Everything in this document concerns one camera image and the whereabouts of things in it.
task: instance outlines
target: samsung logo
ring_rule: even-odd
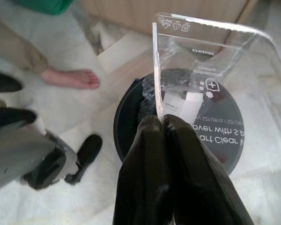
[[[201,53],[201,54],[206,54],[206,55],[214,55],[214,52],[206,51],[206,50],[200,50],[200,49],[192,49],[193,53]]]
[[[208,76],[216,76],[216,77],[223,76],[223,74],[218,74],[218,73],[209,72],[209,71],[196,70],[196,69],[194,69],[193,72],[196,74],[202,74],[202,75],[208,75]]]

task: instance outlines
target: plastic packaging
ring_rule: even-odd
[[[281,224],[281,59],[273,39],[238,24],[158,14],[153,41],[159,119],[185,107],[170,101],[166,109],[164,93],[184,102],[188,95],[196,110],[202,102],[191,123],[200,140],[219,160],[232,156],[225,168],[236,166],[230,177],[254,223]]]

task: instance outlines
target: person's leg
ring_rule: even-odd
[[[95,89],[98,77],[91,70],[59,71],[49,66],[39,50],[0,21],[0,57],[26,71],[39,73],[49,84]]]

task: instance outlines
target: beige trousers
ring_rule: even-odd
[[[42,73],[48,62],[39,50],[0,21],[0,57],[26,71]]]

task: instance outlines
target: green object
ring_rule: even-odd
[[[69,8],[73,0],[14,0],[14,2],[40,13],[60,15]]]

